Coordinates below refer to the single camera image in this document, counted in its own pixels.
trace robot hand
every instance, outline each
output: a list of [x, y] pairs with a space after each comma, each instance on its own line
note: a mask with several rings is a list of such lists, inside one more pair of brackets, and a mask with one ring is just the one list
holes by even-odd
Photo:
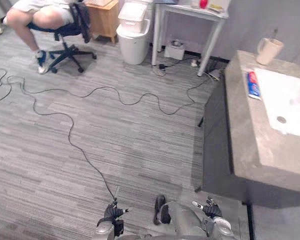
[[222, 212], [219, 208], [219, 206], [214, 202], [213, 198], [208, 197], [206, 203], [208, 205], [201, 205], [199, 203], [197, 203], [196, 201], [192, 202], [192, 205], [194, 205], [197, 208], [200, 208], [204, 214], [209, 217], [209, 218], [215, 218], [215, 217], [219, 217], [222, 218]]

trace sink basin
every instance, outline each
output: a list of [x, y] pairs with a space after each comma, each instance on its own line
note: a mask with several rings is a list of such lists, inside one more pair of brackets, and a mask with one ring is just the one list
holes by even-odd
[[270, 126], [300, 136], [300, 78], [260, 68], [255, 74]]

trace stone countertop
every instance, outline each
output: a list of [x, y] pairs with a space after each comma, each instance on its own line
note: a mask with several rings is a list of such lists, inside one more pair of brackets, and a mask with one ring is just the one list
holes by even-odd
[[271, 128], [262, 100], [248, 97], [247, 72], [255, 68], [300, 78], [300, 65], [275, 59], [263, 66], [237, 51], [225, 71], [234, 174], [300, 192], [300, 136]]

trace wall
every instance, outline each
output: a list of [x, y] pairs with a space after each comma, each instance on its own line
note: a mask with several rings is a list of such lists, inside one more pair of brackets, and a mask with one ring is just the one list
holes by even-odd
[[[228, 11], [230, 18], [213, 56], [231, 59], [236, 50], [255, 53], [259, 40], [278, 28], [277, 38], [285, 44], [278, 58], [300, 63], [300, 0], [232, 0]], [[168, 24], [166, 42], [182, 39], [187, 50], [201, 52], [211, 27], [209, 21], [170, 13]]]

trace office chair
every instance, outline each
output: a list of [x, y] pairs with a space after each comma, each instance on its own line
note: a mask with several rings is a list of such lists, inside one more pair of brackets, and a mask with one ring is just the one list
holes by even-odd
[[62, 41], [62, 45], [64, 50], [55, 50], [49, 51], [50, 57], [54, 60], [48, 67], [48, 71], [52, 71], [54, 74], [57, 73], [57, 68], [55, 66], [60, 63], [62, 60], [69, 58], [78, 66], [79, 73], [82, 73], [84, 69], [80, 65], [80, 63], [75, 59], [75, 55], [92, 55], [93, 59], [97, 59], [97, 55], [92, 51], [80, 51], [74, 44], [68, 46], [64, 40], [66, 36], [76, 36], [82, 34], [84, 38], [84, 42], [88, 43], [91, 39], [91, 35], [89, 32], [90, 28], [90, 18], [89, 12], [85, 4], [82, 2], [83, 0], [78, 0], [77, 3], [71, 3], [69, 5], [70, 12], [73, 17], [74, 22], [59, 27], [58, 29], [48, 29], [41, 28], [35, 25], [33, 22], [30, 22], [27, 27], [33, 30], [38, 30], [42, 32], [54, 33], [54, 40]]

